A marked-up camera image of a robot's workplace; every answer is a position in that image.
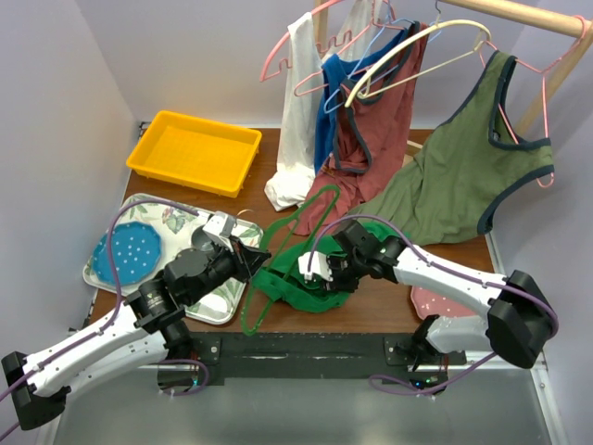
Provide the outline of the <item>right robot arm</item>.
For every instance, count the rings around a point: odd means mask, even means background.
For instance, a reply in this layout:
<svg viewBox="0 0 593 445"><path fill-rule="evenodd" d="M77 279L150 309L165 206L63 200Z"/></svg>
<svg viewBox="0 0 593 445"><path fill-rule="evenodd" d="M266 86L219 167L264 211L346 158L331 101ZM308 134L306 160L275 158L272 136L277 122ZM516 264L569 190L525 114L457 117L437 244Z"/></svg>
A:
<svg viewBox="0 0 593 445"><path fill-rule="evenodd" d="M421 287L471 311L466 317L437 315L424 322L412 342L419 362L481 350L529 369L558 332L556 312L528 273L478 271L432 255L401 234L380 239L356 220L343 223L332 238L341 253L314 253L306 262L327 289L353 292L361 278L370 276Z"/></svg>

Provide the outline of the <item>bright green tank top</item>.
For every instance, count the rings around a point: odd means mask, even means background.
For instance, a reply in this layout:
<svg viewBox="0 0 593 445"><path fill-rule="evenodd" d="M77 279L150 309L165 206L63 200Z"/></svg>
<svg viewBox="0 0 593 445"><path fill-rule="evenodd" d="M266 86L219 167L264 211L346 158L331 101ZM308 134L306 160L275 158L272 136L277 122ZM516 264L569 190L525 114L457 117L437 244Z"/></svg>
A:
<svg viewBox="0 0 593 445"><path fill-rule="evenodd" d="M343 306L350 293L324 290L319 282L307 282L299 273L297 259L305 244L297 243L276 254L270 266L258 271L252 286L270 300L281 300L298 311L322 313Z"/></svg>

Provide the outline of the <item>olive green tank top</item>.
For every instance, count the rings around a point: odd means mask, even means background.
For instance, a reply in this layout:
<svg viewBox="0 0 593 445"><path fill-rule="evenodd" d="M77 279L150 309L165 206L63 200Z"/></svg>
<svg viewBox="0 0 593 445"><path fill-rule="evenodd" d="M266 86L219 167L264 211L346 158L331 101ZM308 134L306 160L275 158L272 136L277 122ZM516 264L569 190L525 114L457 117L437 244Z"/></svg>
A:
<svg viewBox="0 0 593 445"><path fill-rule="evenodd" d="M550 140L525 140L504 120L516 65L516 57L494 52L455 113L381 193L353 213L387 220L420 246L489 233L507 197L554 172Z"/></svg>

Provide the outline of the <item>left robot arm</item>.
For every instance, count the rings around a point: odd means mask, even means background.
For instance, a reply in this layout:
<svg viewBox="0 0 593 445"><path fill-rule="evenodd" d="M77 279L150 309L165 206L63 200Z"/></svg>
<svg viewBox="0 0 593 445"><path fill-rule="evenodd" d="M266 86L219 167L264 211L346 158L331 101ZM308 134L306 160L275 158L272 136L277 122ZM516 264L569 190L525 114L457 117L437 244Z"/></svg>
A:
<svg viewBox="0 0 593 445"><path fill-rule="evenodd" d="M145 364L187 361L192 341L183 321L186 308L231 279L248 282L270 257L239 241L210 252L185 249L103 319L39 352L7 354L4 394L12 400L18 428L53 421L68 397L84 387Z"/></svg>

